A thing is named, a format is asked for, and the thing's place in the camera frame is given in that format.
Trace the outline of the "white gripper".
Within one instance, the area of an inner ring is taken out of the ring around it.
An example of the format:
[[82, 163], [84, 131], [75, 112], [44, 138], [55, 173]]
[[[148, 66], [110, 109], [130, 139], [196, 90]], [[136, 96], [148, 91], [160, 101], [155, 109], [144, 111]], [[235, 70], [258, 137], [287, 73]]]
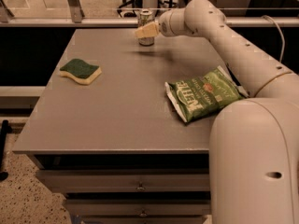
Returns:
[[185, 24], [184, 9], [168, 10], [159, 17], [158, 24], [151, 21], [135, 30], [137, 38], [155, 37], [159, 33], [166, 37], [193, 36], [193, 31]]

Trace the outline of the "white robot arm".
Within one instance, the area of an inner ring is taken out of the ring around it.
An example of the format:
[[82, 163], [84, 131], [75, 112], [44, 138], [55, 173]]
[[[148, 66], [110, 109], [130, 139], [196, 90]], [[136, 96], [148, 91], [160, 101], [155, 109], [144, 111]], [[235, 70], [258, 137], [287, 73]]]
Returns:
[[192, 0], [139, 27], [137, 37], [206, 38], [249, 98], [226, 106], [209, 141], [213, 224], [299, 224], [299, 76]]

